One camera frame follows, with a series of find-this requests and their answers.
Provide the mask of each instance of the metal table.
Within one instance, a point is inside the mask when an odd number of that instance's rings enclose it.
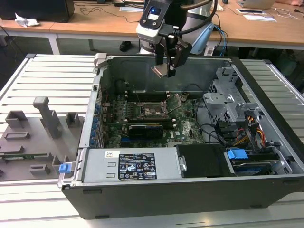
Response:
[[[94,56],[36,55],[26,58],[0,92],[0,133],[10,110],[39,116],[36,96],[48,96],[57,115],[85,116],[93,82]],[[243,60],[278,110],[304,141],[304,99],[273,67],[262,60]],[[244,88],[249,99],[250,93]],[[266,227],[302,228],[304,193],[290,194],[267,209],[217,211],[136,218],[83,220],[57,187],[57,180],[0,182],[0,227]]]

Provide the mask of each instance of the blue plastic tab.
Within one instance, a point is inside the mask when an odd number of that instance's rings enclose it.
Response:
[[[247,159],[248,155],[243,149],[231,149],[227,152],[229,159]]]
[[[71,173],[72,165],[71,164],[61,164],[59,166],[59,173]]]

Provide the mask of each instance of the laptop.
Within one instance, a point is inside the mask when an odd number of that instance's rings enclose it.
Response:
[[[239,0],[237,3],[244,8],[269,9],[276,0]]]

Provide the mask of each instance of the warning label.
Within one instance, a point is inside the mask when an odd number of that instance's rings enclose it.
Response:
[[[120,154],[118,169],[121,181],[157,179],[154,153]]]

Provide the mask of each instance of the white paper sheet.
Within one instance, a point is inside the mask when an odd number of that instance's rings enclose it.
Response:
[[[121,11],[121,12],[138,12],[138,13],[142,13],[143,9],[141,9],[141,8],[135,8],[135,7],[130,7],[130,6],[121,6],[119,8],[119,11]]]
[[[247,20],[262,20],[262,21],[273,21],[276,20],[273,17],[266,17],[266,16],[258,16],[258,15],[244,15]]]
[[[15,15],[16,15],[15,22],[17,22],[17,24],[19,24],[23,27],[40,25],[36,19],[26,19],[26,18],[18,16],[17,13],[15,13]]]

